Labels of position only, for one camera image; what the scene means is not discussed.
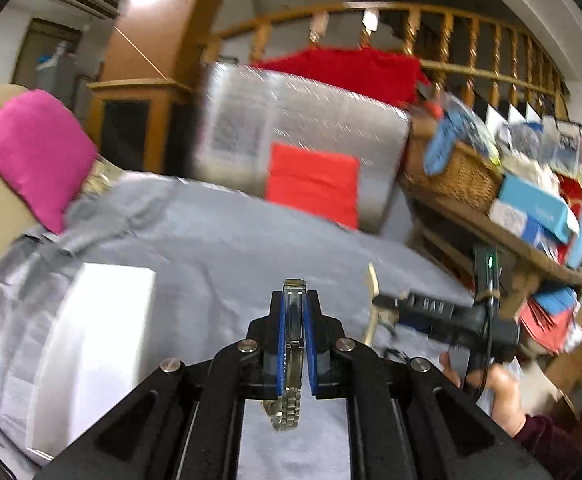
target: screw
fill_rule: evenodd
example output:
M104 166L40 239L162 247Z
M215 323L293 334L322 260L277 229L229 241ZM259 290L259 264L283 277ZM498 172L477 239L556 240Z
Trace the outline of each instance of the screw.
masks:
M258 349L258 342L253 339L243 339L238 343L238 350L245 354L250 354Z
M340 339L335 341L335 348L337 348L341 352L350 352L355 347L356 342L347 337L341 337Z
M180 370L182 363L175 357L168 357L160 363L160 368L164 373L172 374Z
M427 372L431 369L431 363L423 357L415 357L408 364L417 372Z

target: black cable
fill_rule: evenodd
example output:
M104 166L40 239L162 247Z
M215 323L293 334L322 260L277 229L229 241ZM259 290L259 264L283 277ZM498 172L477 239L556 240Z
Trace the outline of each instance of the black cable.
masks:
M480 388L474 394L475 402L480 400L480 397L484 393L484 390L487 386L487 377L488 377L488 368L490 366L490 355L491 355L491 346L493 343L492 334L491 334L491 321L493 320L493 298L489 298L487 303L485 304L484 308L486 309L485 317L484 317L484 325L482 325L482 334L486 330L487 333L487 351L484 356L484 371L482 373L482 383L480 384Z

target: wooden pillar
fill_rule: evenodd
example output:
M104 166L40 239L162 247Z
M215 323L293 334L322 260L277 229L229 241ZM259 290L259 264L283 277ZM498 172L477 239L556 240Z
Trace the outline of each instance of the wooden pillar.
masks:
M104 102L149 100L144 169L164 168L170 110L195 87L202 43L222 0L127 0L108 42L88 132L100 145Z

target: red fabric square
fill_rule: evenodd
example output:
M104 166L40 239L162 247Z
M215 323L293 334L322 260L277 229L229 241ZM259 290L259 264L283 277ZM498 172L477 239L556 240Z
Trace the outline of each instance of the red fabric square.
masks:
M353 156L274 142L266 199L357 229L359 167Z
M312 48L255 65L315 79L393 106L417 100L416 83L428 83L414 56L374 48Z

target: blue gripper pad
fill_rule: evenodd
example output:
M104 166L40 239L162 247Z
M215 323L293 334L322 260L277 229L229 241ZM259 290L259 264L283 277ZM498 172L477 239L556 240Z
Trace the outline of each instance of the blue gripper pad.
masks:
M306 365L309 368L309 384L311 395L316 395L318 387L318 355L313 338L313 316L308 294L302 297L302 317L304 318L304 348L306 349Z
M284 382L286 381L286 294L282 294L282 305L280 306L280 325L277 330L277 396L282 396L284 392Z

